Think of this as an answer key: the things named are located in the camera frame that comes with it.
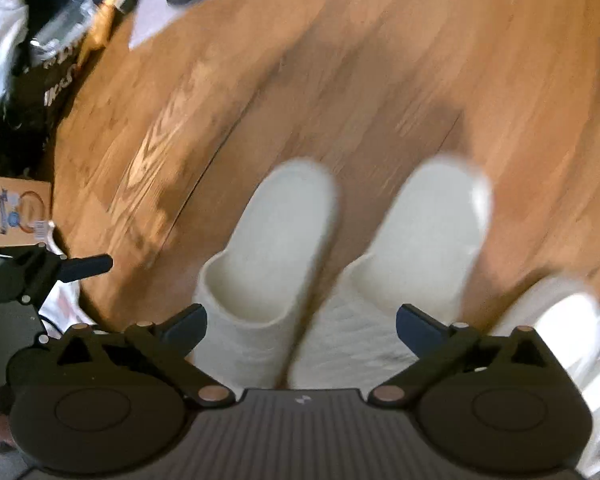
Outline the cream slide sandal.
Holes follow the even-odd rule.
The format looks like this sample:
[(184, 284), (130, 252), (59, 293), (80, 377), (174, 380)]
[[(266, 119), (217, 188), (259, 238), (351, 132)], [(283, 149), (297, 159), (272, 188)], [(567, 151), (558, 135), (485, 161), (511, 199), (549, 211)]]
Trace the cream slide sandal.
[(369, 393), (412, 365), (416, 356), (396, 336), (396, 312), (412, 304), (444, 324), (460, 318), (491, 212), (491, 185), (478, 168), (455, 156), (422, 162), (313, 315), (289, 387)]
[(334, 177), (309, 159), (288, 160), (259, 184), (225, 248), (198, 273), (193, 300), (208, 330), (196, 367), (234, 393), (276, 386), (338, 205)]

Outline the tan printed package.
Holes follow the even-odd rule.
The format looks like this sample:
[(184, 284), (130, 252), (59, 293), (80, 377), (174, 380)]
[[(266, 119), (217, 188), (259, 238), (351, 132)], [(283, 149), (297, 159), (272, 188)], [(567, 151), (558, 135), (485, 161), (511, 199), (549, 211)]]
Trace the tan printed package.
[(50, 229), (52, 185), (0, 177), (0, 248), (46, 240)]

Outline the black printed bag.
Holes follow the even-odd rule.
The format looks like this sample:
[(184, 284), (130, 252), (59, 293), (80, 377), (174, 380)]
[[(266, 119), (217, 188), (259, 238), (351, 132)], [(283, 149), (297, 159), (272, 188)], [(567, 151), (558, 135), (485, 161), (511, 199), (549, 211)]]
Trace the black printed bag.
[(76, 63), (96, 13), (93, 0), (71, 0), (32, 36), (3, 101), (6, 125), (55, 128), (78, 79)]

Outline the white paper sheet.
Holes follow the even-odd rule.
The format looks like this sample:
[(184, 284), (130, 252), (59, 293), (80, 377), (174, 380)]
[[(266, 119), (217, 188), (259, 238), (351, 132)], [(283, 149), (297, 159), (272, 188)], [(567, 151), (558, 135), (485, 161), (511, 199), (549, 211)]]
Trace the white paper sheet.
[(166, 0), (138, 0), (128, 43), (129, 50), (136, 49), (160, 34), (163, 29), (181, 18), (189, 8), (202, 2), (204, 0), (172, 4)]

